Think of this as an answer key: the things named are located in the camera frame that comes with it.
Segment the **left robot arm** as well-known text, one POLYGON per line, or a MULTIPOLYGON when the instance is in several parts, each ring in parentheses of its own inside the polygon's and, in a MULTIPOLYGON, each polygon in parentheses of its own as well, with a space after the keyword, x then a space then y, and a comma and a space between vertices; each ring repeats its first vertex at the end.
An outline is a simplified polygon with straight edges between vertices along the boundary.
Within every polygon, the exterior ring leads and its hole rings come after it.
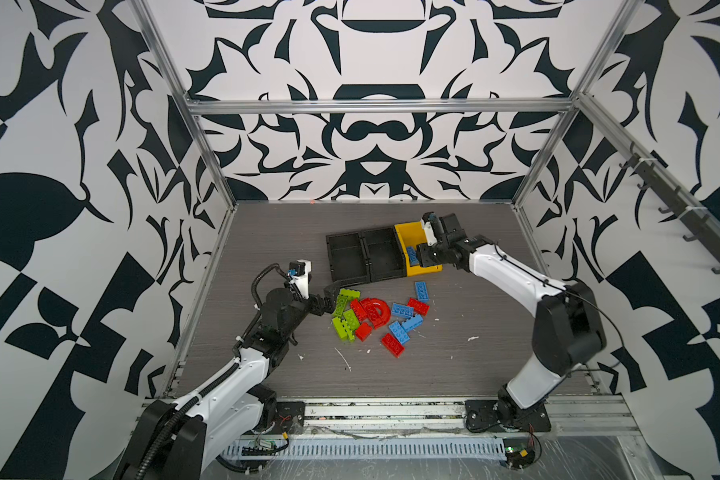
POLYGON ((188 394, 156 400, 140 416, 115 471, 117 479, 198 479, 243 434, 268 429, 277 398, 264 382, 310 315, 333 312, 335 292, 310 292, 311 263, 274 263, 252 281, 256 313, 233 357, 188 394))

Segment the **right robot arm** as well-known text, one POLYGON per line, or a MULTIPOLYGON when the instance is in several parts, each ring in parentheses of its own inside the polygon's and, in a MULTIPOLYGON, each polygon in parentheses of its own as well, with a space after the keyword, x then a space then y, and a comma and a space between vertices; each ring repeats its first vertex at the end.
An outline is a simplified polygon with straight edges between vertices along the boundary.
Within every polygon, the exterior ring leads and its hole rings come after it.
POLYGON ((607 346, 601 311, 591 289, 546 276, 507 254, 482 235, 468 236, 456 215, 425 213, 425 241, 416 257, 426 267, 449 264, 486 280, 516 300, 534 317, 532 354, 500 390, 501 425, 519 421, 541 405, 577 367, 607 346))

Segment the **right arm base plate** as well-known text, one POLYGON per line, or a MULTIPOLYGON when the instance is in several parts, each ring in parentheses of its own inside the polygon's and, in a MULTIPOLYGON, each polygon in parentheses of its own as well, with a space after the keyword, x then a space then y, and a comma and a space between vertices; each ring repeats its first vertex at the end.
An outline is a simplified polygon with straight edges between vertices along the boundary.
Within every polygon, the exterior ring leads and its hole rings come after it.
POLYGON ((503 400, 467 400, 465 428, 470 433, 552 431, 550 416, 543 403, 528 409, 518 409, 503 400))

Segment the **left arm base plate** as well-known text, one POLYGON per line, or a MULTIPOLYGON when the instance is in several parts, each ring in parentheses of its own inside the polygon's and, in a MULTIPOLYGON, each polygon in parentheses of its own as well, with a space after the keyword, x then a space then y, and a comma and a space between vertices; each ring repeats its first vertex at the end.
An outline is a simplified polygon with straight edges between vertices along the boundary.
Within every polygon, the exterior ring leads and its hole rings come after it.
POLYGON ((248 434, 280 435, 300 431, 304 425, 306 404, 303 401, 278 400, 266 406, 258 425, 248 434))

